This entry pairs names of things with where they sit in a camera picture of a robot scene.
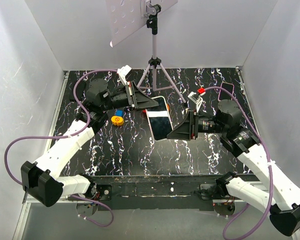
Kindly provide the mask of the phone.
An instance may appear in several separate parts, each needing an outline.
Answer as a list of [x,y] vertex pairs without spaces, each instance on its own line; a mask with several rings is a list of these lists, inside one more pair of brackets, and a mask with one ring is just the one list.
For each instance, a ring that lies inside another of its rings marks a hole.
[[158,106],[145,110],[150,132],[155,141],[165,140],[173,130],[169,108],[163,96],[156,96],[152,99],[158,103]]
[[235,86],[232,83],[222,82],[220,87],[222,90],[219,91],[218,101],[222,100],[232,100],[232,97],[225,91],[229,92],[231,95],[234,93]]

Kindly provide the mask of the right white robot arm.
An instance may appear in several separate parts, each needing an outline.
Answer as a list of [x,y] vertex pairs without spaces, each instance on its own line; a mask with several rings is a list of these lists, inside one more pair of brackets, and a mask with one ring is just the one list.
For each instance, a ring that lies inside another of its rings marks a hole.
[[199,133],[220,134],[220,142],[232,155],[252,170],[268,189],[263,191],[228,172],[215,185],[201,190],[206,198],[237,197],[261,212],[269,210],[272,225],[290,237],[300,229],[300,188],[273,162],[257,136],[241,124],[243,112],[233,100],[218,103],[214,116],[199,115],[193,110],[167,135],[168,139],[194,140]]

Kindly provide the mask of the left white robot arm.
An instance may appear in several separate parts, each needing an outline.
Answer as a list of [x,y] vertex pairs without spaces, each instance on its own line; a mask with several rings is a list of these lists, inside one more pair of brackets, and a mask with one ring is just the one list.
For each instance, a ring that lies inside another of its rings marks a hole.
[[134,81],[109,90],[108,84],[96,79],[85,91],[81,112],[64,135],[34,162],[26,161],[20,168],[23,190],[46,207],[61,197],[80,194],[85,200],[96,196],[94,181],[85,174],[62,177],[61,172],[71,158],[90,141],[108,120],[109,110],[145,110],[157,107],[154,99],[145,95]]

